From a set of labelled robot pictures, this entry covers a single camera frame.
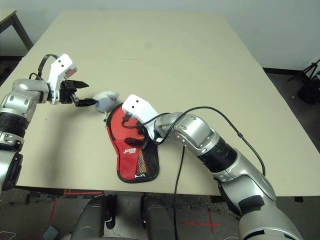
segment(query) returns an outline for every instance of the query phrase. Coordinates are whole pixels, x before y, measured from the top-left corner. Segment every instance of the cable connector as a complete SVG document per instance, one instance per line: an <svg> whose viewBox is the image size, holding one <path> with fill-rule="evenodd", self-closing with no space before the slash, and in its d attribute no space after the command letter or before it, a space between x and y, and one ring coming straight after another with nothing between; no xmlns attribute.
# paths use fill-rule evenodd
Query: cable connector
<svg viewBox="0 0 320 240"><path fill-rule="evenodd" d="M122 124L122 125L125 124L126 122L129 121L130 118L131 118L131 114L126 113L126 114L124 115L124 117L122 118L121 124Z"/></svg>

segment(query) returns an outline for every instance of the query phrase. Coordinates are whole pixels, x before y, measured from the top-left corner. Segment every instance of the red cross mark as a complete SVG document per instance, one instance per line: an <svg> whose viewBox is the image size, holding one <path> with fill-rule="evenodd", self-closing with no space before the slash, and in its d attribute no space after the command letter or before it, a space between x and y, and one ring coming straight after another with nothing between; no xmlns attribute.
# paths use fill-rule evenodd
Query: red cross mark
<svg viewBox="0 0 320 240"><path fill-rule="evenodd" d="M194 222L194 221L185 221L183 222L184 225L189 225L189 226L210 226L211 233L213 234L215 232L215 227L220 227L220 223L215 223L212 221L212 216L211 216L211 211L210 209L208 210L209 214L209 220L210 222Z"/></svg>

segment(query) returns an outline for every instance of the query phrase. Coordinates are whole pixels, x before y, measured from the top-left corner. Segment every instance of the black cable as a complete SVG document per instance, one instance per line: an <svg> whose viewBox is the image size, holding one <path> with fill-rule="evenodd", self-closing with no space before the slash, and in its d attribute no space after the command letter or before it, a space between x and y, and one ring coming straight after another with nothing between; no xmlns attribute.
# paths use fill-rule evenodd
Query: black cable
<svg viewBox="0 0 320 240"><path fill-rule="evenodd" d="M180 173L181 173L181 169L182 169L182 163L184 162L185 149L186 149L185 146L183 146L183 148L182 148L182 154L181 154L180 167L179 167L178 175L176 176L175 187L174 187L174 194L173 194L173 225L174 225L174 236L175 236L175 240L178 240L177 214L176 214L177 188L178 188L178 182L179 182Z"/></svg>
<svg viewBox="0 0 320 240"><path fill-rule="evenodd" d="M137 128L143 127L144 125L147 125L147 124L151 123L152 121L156 120L157 118L159 118L159 117L161 117L163 115L167 115L167 114L169 114L169 112L161 113L161 114L151 118L149 121L146 121L144 123L140 123L140 124L135 125L135 126L127 126L127 125L125 125L125 122L127 122L129 120L129 119L126 118L127 115L125 115L123 117L123 121L121 123L121 126L124 127L125 129L137 129Z"/></svg>
<svg viewBox="0 0 320 240"><path fill-rule="evenodd" d="M41 76L42 76L42 70L43 70L43 68L44 68L44 66L45 66L45 63L46 63L46 61L48 60L48 58L49 57L53 57L53 58L55 58L55 59L58 59L59 58L59 56L57 56L57 55L55 55L55 54L47 54L47 55L45 55L43 58L42 58L42 60L41 60L41 62L40 62L40 64L39 64L39 67L38 67L38 76L41 78Z"/></svg>
<svg viewBox="0 0 320 240"><path fill-rule="evenodd" d="M239 138L241 138L244 143L253 151L253 153L255 154L255 156L258 158L260 164L261 164L261 168L262 168L262 174L263 176L266 176L266 167L264 162L262 161L260 155L257 153L257 151L250 145L250 143L244 138L244 136L242 135L241 132L238 131L238 129L235 127L235 125L232 124L232 122L226 117L226 115L224 115L221 111L219 111L218 109L211 107L211 106L197 106L197 107L193 107L190 108L189 110L183 112L175 121L174 123L171 124L171 126L169 127L168 131L166 132L166 134L164 135L163 139L160 142L156 142L156 139L154 139L155 144L156 145L160 145L162 144L168 137L170 131L172 130L172 128L176 125L176 123L187 113L197 110L197 109L210 109L212 111L215 111L216 113L220 114L228 123L229 125L233 128L233 130L236 132L236 134L238 135Z"/></svg>
<svg viewBox="0 0 320 240"><path fill-rule="evenodd" d="M38 74L36 74L36 73L34 73L34 72L30 73L30 75L29 75L29 79L31 79L32 75L35 75L35 79L37 79L37 78L38 78L38 80L43 80L43 78L42 78L42 77L40 77Z"/></svg>

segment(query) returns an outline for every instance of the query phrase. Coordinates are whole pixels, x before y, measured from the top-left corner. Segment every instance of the table leg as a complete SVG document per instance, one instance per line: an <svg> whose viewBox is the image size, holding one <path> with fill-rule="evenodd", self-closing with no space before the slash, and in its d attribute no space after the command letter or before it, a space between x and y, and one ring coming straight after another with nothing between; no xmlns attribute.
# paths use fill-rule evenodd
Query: table leg
<svg viewBox="0 0 320 240"><path fill-rule="evenodd" d="M16 33L19 35L19 37L21 38L26 48L30 50L34 46L34 44L32 43L30 37L28 36L24 26L22 26L16 14L12 15L11 18L13 19L12 26L14 27Z"/></svg>

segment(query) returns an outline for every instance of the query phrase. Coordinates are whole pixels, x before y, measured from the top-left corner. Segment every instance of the bag logo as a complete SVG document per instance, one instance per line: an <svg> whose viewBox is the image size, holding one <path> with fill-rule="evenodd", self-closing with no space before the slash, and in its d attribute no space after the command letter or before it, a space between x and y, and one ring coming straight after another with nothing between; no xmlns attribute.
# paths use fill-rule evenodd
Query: bag logo
<svg viewBox="0 0 320 240"><path fill-rule="evenodd" d="M126 149L126 150L124 150L124 154L134 154L134 153L136 153L136 151L137 151L137 149L134 147L134 148L129 148L129 149Z"/></svg>

